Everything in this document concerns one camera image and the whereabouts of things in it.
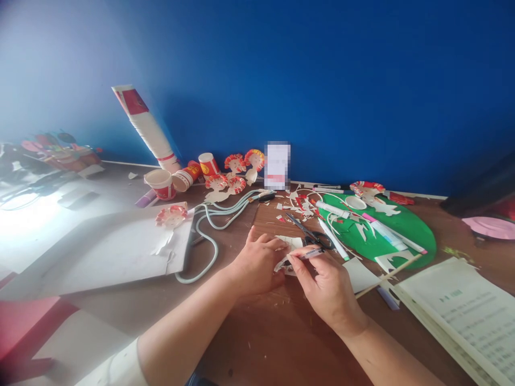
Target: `white tray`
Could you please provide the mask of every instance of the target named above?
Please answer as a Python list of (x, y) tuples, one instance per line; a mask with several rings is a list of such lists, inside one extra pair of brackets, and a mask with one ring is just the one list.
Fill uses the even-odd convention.
[(173, 258), (152, 255), (171, 230), (156, 227), (163, 206), (83, 221), (1, 291), (2, 300), (65, 295), (180, 272), (194, 211), (173, 232)]

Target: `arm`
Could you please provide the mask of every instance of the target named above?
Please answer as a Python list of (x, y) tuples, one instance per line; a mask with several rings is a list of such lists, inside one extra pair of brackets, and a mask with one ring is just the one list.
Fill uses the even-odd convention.
[(385, 330), (359, 307), (347, 270), (330, 256), (310, 259), (318, 275), (315, 278), (298, 259), (310, 247), (290, 254), (290, 263), (315, 312), (347, 345), (372, 383), (376, 386), (441, 386), (441, 381), (427, 370)]
[(170, 311), (138, 340), (138, 358), (149, 386), (184, 385), (225, 317), (241, 296), (259, 294), (283, 284), (275, 265), (289, 252), (266, 234), (248, 234), (233, 263), (217, 272), (193, 295)]

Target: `hand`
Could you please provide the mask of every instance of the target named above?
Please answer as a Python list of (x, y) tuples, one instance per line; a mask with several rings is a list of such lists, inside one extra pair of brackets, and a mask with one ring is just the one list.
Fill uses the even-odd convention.
[(304, 293), (318, 316), (342, 339), (358, 336), (368, 327), (369, 319), (354, 296), (349, 273), (323, 254), (309, 259), (318, 273), (313, 278), (299, 257), (314, 248), (318, 246), (298, 248), (289, 257)]
[(288, 243), (266, 233), (258, 238), (255, 233), (252, 226), (244, 248), (225, 268), (240, 296), (268, 292), (284, 283), (284, 272), (275, 273), (274, 267), (290, 252)]

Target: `green paper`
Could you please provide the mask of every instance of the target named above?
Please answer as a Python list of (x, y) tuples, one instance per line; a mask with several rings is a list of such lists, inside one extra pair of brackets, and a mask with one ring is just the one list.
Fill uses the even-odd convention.
[[(348, 195), (337, 194), (336, 196), (345, 200)], [(417, 243), (428, 251), (426, 255), (420, 257), (417, 261), (406, 267), (406, 269), (417, 269), (428, 265), (436, 255), (436, 240), (431, 229), (429, 229), (425, 222), (423, 222), (409, 209), (388, 200), (386, 197), (381, 197), (381, 199), (389, 205), (397, 205), (396, 210), (400, 211), (401, 213), (394, 214), (393, 216), (387, 216), (384, 213), (376, 212), (376, 209), (370, 206), (367, 206), (365, 210), (353, 209), (353, 211), (358, 214), (367, 213), (371, 215), (378, 221), (382, 222), (384, 225), (388, 226), (396, 232), (399, 232), (404, 237)], [(324, 195), (323, 201), (336, 208), (348, 210), (348, 208), (343, 205), (336, 197)], [(320, 209), (320, 214), (322, 217), (327, 218), (328, 212), (324, 209)], [(353, 226), (353, 224), (357, 224), (357, 222), (351, 219), (344, 219), (342, 224), (337, 223), (336, 220), (333, 221), (333, 227), (341, 233), (341, 235), (337, 234), (336, 237), (338, 237), (346, 246), (354, 249), (360, 255), (372, 261), (375, 261), (374, 258), (377, 256), (398, 252), (396, 248), (394, 248), (388, 241), (384, 239), (383, 236), (379, 234), (379, 232), (376, 231), (376, 238), (374, 238), (372, 232), (370, 231), (370, 225), (368, 222), (361, 219), (359, 223), (366, 223), (366, 228), (364, 229), (366, 242), (359, 234), (356, 226)], [(418, 254), (418, 252), (410, 246), (408, 246), (408, 249), (414, 256)], [(392, 265), (397, 268), (405, 261), (406, 259), (403, 257), (394, 257)]]

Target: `open book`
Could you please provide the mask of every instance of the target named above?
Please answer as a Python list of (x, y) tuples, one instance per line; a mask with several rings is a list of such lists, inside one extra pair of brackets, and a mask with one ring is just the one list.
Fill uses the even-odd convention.
[(513, 296), (455, 257), (395, 293), (478, 385), (515, 385)]

